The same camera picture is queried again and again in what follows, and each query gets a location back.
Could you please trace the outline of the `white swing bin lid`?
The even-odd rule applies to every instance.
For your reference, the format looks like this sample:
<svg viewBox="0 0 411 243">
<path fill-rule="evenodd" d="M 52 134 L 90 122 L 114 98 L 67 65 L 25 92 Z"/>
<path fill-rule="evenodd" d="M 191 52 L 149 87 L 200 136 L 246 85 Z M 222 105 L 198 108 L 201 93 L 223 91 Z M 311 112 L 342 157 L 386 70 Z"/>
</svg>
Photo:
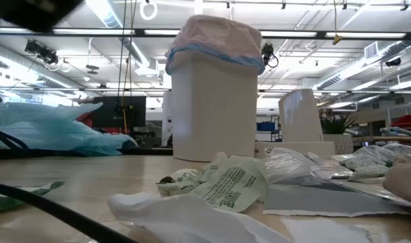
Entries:
<svg viewBox="0 0 411 243">
<path fill-rule="evenodd" d="M 273 148 L 290 149 L 320 157 L 335 154 L 333 142 L 325 142 L 319 110 L 313 91 L 309 88 L 293 90 L 279 100 L 281 142 L 256 142 L 256 158 L 262 159 Z"/>
</svg>

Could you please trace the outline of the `clear plastic sheet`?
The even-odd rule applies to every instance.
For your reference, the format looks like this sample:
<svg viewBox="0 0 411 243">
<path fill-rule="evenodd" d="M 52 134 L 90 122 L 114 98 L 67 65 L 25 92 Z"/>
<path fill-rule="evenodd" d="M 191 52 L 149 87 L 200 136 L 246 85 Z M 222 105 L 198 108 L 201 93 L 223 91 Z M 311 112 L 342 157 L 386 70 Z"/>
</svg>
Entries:
<svg viewBox="0 0 411 243">
<path fill-rule="evenodd" d="M 313 153 L 302 154 L 288 148 L 265 149 L 265 171 L 268 182 L 277 182 L 300 176 L 321 179 L 348 179 L 352 171 L 334 159 L 324 159 Z"/>
</svg>

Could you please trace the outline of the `twisted white tissue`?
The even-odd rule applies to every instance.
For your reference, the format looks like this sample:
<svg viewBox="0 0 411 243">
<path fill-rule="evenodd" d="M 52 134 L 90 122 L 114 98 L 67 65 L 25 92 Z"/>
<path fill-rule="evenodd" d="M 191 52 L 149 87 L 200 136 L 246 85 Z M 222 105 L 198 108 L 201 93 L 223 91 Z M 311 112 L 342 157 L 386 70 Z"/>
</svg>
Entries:
<svg viewBox="0 0 411 243">
<path fill-rule="evenodd" d="M 115 194 L 107 204 L 123 224 L 148 231 L 162 243 L 292 243 L 247 215 L 216 209 L 197 196 Z"/>
</svg>

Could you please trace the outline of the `grey foil wrapper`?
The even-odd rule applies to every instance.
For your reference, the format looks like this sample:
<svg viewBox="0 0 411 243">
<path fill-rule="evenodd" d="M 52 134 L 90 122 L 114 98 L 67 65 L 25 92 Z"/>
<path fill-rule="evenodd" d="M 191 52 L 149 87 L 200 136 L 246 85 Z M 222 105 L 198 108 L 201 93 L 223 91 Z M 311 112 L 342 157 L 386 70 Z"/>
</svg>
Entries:
<svg viewBox="0 0 411 243">
<path fill-rule="evenodd" d="M 270 183 L 263 213 L 325 217 L 411 215 L 411 204 L 363 192 L 331 180 L 302 175 Z"/>
</svg>

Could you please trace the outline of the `blue plastic bag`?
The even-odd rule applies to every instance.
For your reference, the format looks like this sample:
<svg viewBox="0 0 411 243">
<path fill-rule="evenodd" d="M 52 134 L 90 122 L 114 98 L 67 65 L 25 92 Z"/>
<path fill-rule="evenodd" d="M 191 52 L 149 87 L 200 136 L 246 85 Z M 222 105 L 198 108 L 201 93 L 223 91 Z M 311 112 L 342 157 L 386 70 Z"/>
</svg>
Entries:
<svg viewBox="0 0 411 243">
<path fill-rule="evenodd" d="M 124 134 L 98 132 L 77 121 L 103 104 L 52 107 L 30 103 L 0 103 L 0 131 L 19 139 L 30 149 L 70 151 L 88 157 L 121 155 L 121 149 L 137 148 Z"/>
</svg>

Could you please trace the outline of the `white paper sheet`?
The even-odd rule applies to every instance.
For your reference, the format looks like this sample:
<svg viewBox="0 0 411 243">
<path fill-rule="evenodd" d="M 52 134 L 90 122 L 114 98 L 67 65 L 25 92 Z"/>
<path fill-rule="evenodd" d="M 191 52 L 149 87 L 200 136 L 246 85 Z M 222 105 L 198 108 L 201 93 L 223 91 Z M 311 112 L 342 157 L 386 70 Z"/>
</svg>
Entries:
<svg viewBox="0 0 411 243">
<path fill-rule="evenodd" d="M 282 219 L 294 243 L 373 243 L 363 227 L 344 225 L 330 219 Z"/>
</svg>

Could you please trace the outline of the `clear printed plastic wrapper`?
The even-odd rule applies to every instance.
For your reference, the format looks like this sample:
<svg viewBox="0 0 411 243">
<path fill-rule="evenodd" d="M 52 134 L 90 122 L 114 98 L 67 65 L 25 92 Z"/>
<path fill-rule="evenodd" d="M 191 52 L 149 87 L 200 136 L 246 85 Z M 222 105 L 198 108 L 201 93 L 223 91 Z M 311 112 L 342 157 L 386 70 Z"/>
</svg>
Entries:
<svg viewBox="0 0 411 243">
<path fill-rule="evenodd" d="M 334 155 L 333 159 L 352 172 L 349 181 L 384 177 L 398 155 L 411 158 L 411 146 L 404 144 L 369 145 L 348 155 Z"/>
</svg>

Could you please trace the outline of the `white plastic trash bin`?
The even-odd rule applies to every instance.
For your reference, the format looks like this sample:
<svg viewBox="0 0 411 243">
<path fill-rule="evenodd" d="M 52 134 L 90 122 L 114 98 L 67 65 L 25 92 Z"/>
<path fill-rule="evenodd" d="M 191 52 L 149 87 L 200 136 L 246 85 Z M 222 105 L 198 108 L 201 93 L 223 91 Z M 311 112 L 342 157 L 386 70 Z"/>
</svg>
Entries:
<svg viewBox="0 0 411 243">
<path fill-rule="evenodd" d="M 254 156 L 257 70 L 199 53 L 171 63 L 173 156 L 212 161 L 218 152 Z"/>
</svg>

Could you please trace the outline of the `pink trash bag blue rim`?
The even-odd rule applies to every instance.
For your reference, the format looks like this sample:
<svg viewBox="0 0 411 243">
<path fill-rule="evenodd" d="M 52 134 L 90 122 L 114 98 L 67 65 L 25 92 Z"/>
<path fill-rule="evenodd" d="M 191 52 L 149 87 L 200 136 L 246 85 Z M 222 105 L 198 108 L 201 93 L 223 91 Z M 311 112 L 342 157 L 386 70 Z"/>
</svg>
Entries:
<svg viewBox="0 0 411 243">
<path fill-rule="evenodd" d="M 197 51 L 220 60 L 265 70 L 261 54 L 262 34 L 247 24 L 207 15 L 187 19 L 166 52 L 165 71 L 174 71 L 175 56 L 186 51 Z"/>
</svg>

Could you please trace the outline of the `blue crate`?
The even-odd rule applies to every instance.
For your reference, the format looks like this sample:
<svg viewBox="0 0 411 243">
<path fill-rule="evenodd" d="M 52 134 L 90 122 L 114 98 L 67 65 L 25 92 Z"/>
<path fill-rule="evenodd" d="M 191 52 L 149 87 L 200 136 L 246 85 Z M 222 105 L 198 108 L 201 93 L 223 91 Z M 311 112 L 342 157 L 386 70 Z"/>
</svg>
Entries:
<svg viewBox="0 0 411 243">
<path fill-rule="evenodd" d="M 256 123 L 257 131 L 274 131 L 276 130 L 275 122 L 271 121 L 262 121 Z"/>
</svg>

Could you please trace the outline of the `black monitor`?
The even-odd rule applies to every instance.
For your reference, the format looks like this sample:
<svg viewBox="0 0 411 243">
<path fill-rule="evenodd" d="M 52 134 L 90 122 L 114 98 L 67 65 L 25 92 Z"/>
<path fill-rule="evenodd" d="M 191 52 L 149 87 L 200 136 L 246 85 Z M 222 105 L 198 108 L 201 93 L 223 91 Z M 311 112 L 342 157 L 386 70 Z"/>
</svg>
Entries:
<svg viewBox="0 0 411 243">
<path fill-rule="evenodd" d="M 146 97 L 97 97 L 101 106 L 94 110 L 94 128 L 137 128 L 145 127 Z"/>
</svg>

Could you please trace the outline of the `potted succulent plant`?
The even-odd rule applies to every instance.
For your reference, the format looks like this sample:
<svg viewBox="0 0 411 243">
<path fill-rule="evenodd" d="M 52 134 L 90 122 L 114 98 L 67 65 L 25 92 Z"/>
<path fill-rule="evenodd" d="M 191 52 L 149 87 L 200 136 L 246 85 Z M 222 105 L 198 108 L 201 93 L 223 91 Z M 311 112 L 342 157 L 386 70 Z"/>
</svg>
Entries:
<svg viewBox="0 0 411 243">
<path fill-rule="evenodd" d="M 320 118 L 323 129 L 323 140 L 333 142 L 336 155 L 351 154 L 354 151 L 352 137 L 345 134 L 345 131 L 356 121 L 356 118 L 343 116 L 340 118 L 324 117 Z"/>
</svg>

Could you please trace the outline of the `yellow hanging tag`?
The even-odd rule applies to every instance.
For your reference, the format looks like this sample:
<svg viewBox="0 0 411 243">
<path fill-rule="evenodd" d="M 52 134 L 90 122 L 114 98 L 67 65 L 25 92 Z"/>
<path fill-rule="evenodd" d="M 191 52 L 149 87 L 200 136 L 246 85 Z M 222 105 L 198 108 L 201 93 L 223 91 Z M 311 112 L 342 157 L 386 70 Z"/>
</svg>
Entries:
<svg viewBox="0 0 411 243">
<path fill-rule="evenodd" d="M 334 37 L 333 37 L 333 45 L 336 45 L 338 42 L 342 40 L 342 37 L 337 33 L 337 3 L 336 0 L 333 0 L 333 12 L 334 12 Z"/>
</svg>

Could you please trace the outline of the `grey rolled mats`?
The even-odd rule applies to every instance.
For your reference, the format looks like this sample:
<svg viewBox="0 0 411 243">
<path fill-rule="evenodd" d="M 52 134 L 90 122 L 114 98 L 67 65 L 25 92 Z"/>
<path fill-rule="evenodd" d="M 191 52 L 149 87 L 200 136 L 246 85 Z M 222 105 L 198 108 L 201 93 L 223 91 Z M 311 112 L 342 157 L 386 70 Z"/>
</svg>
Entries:
<svg viewBox="0 0 411 243">
<path fill-rule="evenodd" d="M 380 132 L 382 136 L 411 136 L 411 131 L 400 127 L 385 127 Z"/>
</svg>

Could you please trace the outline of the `red storage bin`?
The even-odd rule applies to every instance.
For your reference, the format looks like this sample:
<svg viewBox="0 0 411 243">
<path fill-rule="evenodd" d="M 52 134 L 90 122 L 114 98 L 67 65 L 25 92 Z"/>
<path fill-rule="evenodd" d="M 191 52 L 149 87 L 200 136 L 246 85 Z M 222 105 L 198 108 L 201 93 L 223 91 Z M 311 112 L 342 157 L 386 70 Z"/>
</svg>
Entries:
<svg viewBox="0 0 411 243">
<path fill-rule="evenodd" d="M 390 124 L 391 127 L 411 128 L 411 114 L 404 115 Z"/>
</svg>

